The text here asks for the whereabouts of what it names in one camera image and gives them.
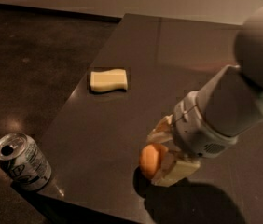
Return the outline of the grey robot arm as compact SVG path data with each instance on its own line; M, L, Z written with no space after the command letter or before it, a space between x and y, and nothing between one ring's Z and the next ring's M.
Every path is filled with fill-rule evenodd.
M241 133L263 122L263 7L242 26L234 44L237 63L222 68L200 90L179 102L146 139L141 161L154 161L142 174L169 187L192 175L202 158L233 147Z

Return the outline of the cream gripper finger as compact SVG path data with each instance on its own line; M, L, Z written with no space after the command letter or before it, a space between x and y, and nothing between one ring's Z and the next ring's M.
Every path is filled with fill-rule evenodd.
M199 159L170 150L164 155L160 168L152 178L151 183L155 186L169 187L194 174L200 167Z
M146 138L148 144L164 144L173 139L172 135L173 116L163 117Z

